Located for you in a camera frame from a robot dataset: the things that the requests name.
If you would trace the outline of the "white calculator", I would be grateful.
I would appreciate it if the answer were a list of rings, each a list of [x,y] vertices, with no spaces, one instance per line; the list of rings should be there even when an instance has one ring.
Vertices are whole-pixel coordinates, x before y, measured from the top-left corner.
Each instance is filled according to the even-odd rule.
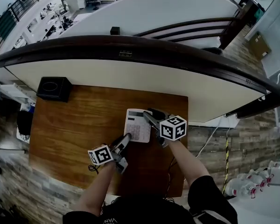
[[[153,114],[151,111],[142,109],[127,109],[126,111],[124,135],[130,133],[133,142],[148,143],[150,141],[151,125],[145,120],[144,111]]]

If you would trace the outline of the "person's left forearm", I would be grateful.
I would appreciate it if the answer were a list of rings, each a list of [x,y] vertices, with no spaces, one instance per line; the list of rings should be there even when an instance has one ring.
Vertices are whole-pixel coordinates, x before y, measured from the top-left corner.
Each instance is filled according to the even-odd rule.
[[[115,171],[115,162],[106,163],[99,171],[96,179],[80,196],[75,205],[75,210],[89,212],[98,217]]]

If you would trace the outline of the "cream partition with dark rail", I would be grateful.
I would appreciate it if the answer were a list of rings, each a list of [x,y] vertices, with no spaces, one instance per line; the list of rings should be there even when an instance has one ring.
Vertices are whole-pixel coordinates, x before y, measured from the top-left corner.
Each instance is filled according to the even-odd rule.
[[[119,52],[131,51],[132,57]],[[188,119],[248,118],[280,106],[280,86],[211,52],[136,36],[86,35],[33,43],[0,55],[6,68],[36,90],[42,77],[73,84],[185,96]]]

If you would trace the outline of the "pack of water bottles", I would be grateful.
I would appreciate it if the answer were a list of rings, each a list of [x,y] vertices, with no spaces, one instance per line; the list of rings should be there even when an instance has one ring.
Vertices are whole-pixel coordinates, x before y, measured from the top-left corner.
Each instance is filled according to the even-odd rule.
[[[265,187],[280,186],[280,161],[270,161],[268,167],[251,169],[224,183],[223,194],[230,197],[255,198]]]

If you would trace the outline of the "person's right forearm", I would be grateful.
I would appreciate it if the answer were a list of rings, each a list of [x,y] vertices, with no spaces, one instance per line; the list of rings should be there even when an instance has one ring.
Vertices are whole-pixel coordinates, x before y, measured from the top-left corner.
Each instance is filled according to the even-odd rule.
[[[197,159],[180,141],[167,141],[184,177],[189,185],[202,177],[209,176],[209,172],[202,162]]]

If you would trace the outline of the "dark metal railing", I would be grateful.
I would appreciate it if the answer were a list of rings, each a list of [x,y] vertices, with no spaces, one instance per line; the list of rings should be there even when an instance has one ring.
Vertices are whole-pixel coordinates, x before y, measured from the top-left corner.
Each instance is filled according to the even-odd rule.
[[[0,16],[0,48],[24,14],[40,0],[15,0]]]

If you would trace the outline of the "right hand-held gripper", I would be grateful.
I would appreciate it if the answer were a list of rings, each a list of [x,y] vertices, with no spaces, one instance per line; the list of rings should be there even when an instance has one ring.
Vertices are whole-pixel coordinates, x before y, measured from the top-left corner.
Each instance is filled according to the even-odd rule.
[[[152,114],[143,112],[143,117],[153,128],[156,128],[156,136],[160,145],[165,148],[166,141],[180,140],[187,134],[187,121],[180,116],[169,118],[169,113],[148,108]]]

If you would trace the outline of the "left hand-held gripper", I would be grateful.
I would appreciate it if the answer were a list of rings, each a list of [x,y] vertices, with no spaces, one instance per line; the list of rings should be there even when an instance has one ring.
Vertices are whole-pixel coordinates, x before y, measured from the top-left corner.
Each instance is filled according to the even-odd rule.
[[[88,150],[88,155],[92,161],[92,165],[88,166],[88,170],[99,173],[98,168],[108,162],[115,162],[116,169],[120,174],[124,173],[128,163],[124,157],[124,150],[131,141],[131,134],[127,133],[122,138],[115,140],[112,145],[103,144],[92,150]]]

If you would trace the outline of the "black tissue box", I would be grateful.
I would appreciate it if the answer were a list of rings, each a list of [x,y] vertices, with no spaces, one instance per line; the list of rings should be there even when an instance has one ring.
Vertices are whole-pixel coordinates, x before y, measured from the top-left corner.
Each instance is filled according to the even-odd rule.
[[[66,77],[42,77],[36,95],[44,100],[68,102],[72,87]]]

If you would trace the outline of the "white cabinet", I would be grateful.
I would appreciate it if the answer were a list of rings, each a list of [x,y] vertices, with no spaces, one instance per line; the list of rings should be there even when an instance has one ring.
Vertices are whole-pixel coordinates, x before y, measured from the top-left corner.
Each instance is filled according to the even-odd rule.
[[[71,13],[86,7],[85,0],[66,0]]]

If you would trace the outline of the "brown cardboard box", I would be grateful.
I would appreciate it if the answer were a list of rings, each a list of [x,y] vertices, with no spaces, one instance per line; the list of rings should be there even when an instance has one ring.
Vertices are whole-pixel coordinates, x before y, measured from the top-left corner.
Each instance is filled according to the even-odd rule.
[[[248,42],[249,49],[258,60],[271,53],[271,49],[260,32],[256,32]]]

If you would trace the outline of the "yellow black striped pole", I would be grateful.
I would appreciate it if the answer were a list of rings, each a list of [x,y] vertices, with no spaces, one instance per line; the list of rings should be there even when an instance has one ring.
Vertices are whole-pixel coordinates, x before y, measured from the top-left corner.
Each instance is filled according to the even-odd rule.
[[[229,170],[229,141],[228,141],[228,134],[226,133],[226,160],[225,160],[225,174],[224,174],[224,183],[223,183],[223,188],[222,188],[222,194],[225,193],[226,185],[227,185],[227,180],[228,180],[228,170]]]

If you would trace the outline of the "person's torso clothing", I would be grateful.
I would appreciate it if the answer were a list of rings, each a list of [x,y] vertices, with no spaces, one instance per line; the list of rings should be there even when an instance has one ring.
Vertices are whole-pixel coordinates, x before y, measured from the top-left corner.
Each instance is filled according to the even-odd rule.
[[[120,197],[98,217],[71,211],[63,216],[63,224],[238,224],[235,209],[209,175],[191,184],[188,204],[189,210],[157,197]]]

